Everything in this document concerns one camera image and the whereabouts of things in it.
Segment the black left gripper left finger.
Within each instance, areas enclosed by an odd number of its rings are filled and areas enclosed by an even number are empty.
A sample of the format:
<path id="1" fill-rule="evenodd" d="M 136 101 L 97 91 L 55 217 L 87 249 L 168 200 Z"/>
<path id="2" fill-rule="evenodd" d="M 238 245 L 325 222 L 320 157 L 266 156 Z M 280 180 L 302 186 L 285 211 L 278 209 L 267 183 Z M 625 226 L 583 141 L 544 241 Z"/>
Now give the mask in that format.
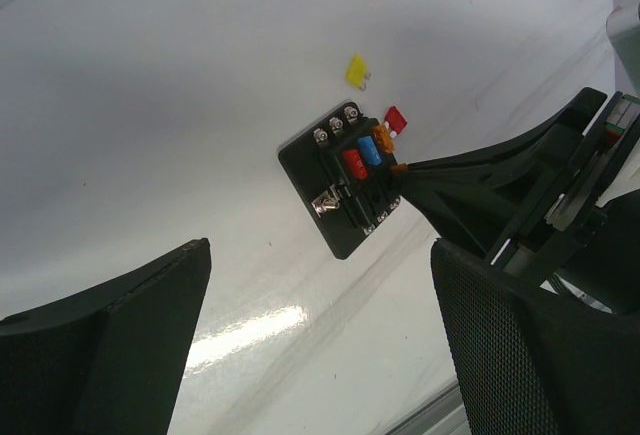
<path id="1" fill-rule="evenodd" d="M 210 278 L 210 244 L 1 322 L 4 434 L 165 434 Z"/>

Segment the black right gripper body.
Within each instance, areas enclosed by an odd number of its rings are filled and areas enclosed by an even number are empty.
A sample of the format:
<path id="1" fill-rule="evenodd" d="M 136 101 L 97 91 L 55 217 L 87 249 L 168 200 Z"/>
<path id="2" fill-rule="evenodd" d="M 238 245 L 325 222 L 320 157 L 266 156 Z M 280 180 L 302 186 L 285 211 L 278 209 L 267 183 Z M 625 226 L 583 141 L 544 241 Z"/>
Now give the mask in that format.
<path id="1" fill-rule="evenodd" d="M 540 181 L 517 233 L 484 258 L 535 282 L 568 282 L 615 313 L 638 311 L 638 98 L 583 89 L 487 152 L 494 172 Z"/>

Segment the black fuse box base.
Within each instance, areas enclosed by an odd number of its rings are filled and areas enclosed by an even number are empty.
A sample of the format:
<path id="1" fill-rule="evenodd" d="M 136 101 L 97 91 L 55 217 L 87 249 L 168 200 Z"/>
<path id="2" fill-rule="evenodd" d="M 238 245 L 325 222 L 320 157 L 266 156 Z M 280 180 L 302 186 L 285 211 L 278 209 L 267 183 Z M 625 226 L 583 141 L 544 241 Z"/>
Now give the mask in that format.
<path id="1" fill-rule="evenodd" d="M 357 140 L 384 122 L 346 101 L 285 143 L 278 160 L 335 258 L 347 259 L 397 209 L 401 196 L 391 167 L 394 152 L 379 150 L 382 164 L 355 179 L 342 152 L 359 151 Z"/>

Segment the blue blade fuse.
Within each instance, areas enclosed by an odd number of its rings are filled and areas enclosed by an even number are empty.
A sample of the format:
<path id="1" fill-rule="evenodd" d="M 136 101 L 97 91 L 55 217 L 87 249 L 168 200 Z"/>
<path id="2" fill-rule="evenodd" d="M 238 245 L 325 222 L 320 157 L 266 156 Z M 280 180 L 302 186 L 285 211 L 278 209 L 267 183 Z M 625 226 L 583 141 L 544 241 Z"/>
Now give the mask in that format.
<path id="1" fill-rule="evenodd" d="M 362 158 L 371 166 L 379 166 L 383 160 L 374 139 L 370 136 L 360 137 L 357 140 Z"/>

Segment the red blade fuse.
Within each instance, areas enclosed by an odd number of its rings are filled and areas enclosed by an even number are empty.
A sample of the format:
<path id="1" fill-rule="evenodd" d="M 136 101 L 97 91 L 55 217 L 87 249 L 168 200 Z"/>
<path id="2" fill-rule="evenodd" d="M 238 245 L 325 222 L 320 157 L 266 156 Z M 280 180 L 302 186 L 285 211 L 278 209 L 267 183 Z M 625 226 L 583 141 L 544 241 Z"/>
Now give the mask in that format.
<path id="1" fill-rule="evenodd" d="M 357 180 L 368 178 L 368 172 L 362 157 L 357 149 L 349 149 L 342 152 L 344 162 L 351 175 Z"/>
<path id="2" fill-rule="evenodd" d="M 384 125 L 392 138 L 400 135 L 408 122 L 396 106 L 391 106 L 384 117 Z"/>

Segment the red blade fuse front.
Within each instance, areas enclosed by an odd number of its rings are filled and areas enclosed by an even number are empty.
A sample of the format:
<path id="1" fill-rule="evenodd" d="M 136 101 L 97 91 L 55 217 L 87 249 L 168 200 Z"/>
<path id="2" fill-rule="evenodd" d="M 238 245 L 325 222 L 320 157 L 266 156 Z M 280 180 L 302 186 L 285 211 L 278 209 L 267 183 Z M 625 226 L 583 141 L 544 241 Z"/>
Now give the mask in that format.
<path id="1" fill-rule="evenodd" d="M 342 152 L 344 162 L 351 175 L 357 180 L 368 178 L 368 172 L 362 157 L 357 149 L 349 149 Z"/>

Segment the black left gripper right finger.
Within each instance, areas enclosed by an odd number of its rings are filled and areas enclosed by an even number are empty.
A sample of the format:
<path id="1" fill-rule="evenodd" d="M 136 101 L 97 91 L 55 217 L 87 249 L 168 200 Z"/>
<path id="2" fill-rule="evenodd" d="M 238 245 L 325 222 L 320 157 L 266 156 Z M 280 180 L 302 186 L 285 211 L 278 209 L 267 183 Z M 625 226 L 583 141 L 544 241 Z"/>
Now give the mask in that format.
<path id="1" fill-rule="evenodd" d="M 437 240 L 431 271 L 474 434 L 636 434 L 639 320 Z"/>

